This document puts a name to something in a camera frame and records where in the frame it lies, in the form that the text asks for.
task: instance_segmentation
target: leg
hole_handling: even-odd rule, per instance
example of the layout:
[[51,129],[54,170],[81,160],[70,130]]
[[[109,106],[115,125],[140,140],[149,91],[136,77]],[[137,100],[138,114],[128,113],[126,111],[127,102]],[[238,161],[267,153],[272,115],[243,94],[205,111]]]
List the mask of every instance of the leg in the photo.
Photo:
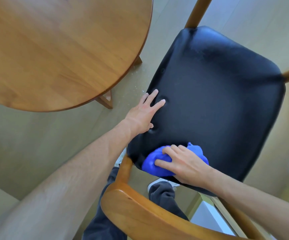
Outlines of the leg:
[[99,96],[95,99],[99,104],[102,104],[107,109],[112,109],[112,99],[111,99],[111,90],[105,93],[102,96]]
[[108,183],[104,187],[97,208],[97,213],[92,219],[90,224],[87,226],[86,230],[83,233],[82,240],[126,240],[127,235],[122,232],[118,227],[116,227],[103,213],[100,201],[103,193],[106,191],[107,187],[112,184],[117,177],[118,167],[114,167],[108,177]]
[[142,63],[142,60],[141,60],[140,56],[138,56],[138,57],[136,58],[136,60],[134,61],[133,65],[134,65],[134,66],[137,66],[137,65],[140,65],[141,63]]
[[149,200],[172,214],[189,221],[175,201],[175,191],[169,182],[161,181],[149,189]]

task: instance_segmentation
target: white sneaker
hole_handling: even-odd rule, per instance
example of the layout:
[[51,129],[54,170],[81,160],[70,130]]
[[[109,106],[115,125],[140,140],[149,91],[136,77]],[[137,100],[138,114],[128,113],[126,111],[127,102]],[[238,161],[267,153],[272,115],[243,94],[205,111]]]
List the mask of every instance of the white sneaker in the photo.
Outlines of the white sneaker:
[[166,180],[166,179],[163,179],[163,178],[158,178],[156,181],[153,181],[151,184],[148,185],[148,188],[147,188],[148,193],[149,193],[149,190],[150,190],[150,188],[151,188],[152,185],[154,185],[154,184],[156,184],[156,183],[158,183],[158,182],[162,182],[162,181],[165,181],[165,182],[170,183],[171,186],[173,187],[173,190],[174,190],[174,191],[176,191],[176,190],[177,190],[176,187],[180,185],[180,184],[177,184],[177,183],[171,182],[171,181]]
[[127,153],[127,149],[126,148],[124,148],[123,149],[123,151],[122,151],[122,153],[120,154],[120,156],[118,157],[118,159],[117,159],[117,161],[115,162],[115,164],[114,164],[114,166],[115,167],[120,167],[120,164],[121,164],[121,162],[123,161],[123,157],[124,157],[124,155]]

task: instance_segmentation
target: black leather seat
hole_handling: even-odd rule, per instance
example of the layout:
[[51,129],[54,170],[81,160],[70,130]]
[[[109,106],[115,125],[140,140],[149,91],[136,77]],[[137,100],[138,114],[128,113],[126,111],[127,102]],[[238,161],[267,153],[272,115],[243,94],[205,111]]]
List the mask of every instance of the black leather seat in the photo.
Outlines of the black leather seat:
[[156,88],[153,104],[166,104],[154,115],[154,128],[127,147],[137,168],[160,146],[191,142],[212,167],[239,181],[257,160],[285,94],[273,62],[206,26],[179,32],[147,92]]

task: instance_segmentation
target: wooden floor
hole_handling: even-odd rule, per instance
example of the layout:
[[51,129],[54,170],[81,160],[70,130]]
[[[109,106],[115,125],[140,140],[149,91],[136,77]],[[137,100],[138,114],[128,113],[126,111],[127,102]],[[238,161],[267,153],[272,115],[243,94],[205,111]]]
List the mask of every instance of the wooden floor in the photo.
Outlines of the wooden floor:
[[[25,197],[55,169],[122,120],[146,91],[159,63],[196,0],[154,0],[151,28],[133,68],[113,89],[113,110],[97,102],[68,111],[31,113],[0,105],[0,189]],[[289,0],[213,0],[201,25],[289,68]],[[130,184],[146,195],[155,177],[133,169]],[[278,196],[289,180],[289,84],[280,115],[246,183]],[[176,201],[184,211],[195,192],[180,186]],[[96,210],[94,204],[83,227]]]

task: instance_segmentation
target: dark gray pants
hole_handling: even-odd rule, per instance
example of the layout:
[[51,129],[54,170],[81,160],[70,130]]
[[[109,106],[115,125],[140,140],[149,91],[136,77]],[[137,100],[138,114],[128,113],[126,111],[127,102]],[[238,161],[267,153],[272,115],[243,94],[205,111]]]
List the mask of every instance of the dark gray pants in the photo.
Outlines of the dark gray pants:
[[[126,234],[116,227],[103,213],[100,201],[103,193],[107,187],[112,184],[117,177],[119,168],[114,167],[108,177],[108,183],[104,187],[97,208],[97,213],[92,219],[90,224],[87,226],[83,233],[83,240],[125,240],[127,239]],[[149,199],[161,206],[163,209],[179,216],[188,221],[186,215],[180,210],[177,203],[175,202],[175,192],[168,182],[158,182],[151,186],[149,190]]]

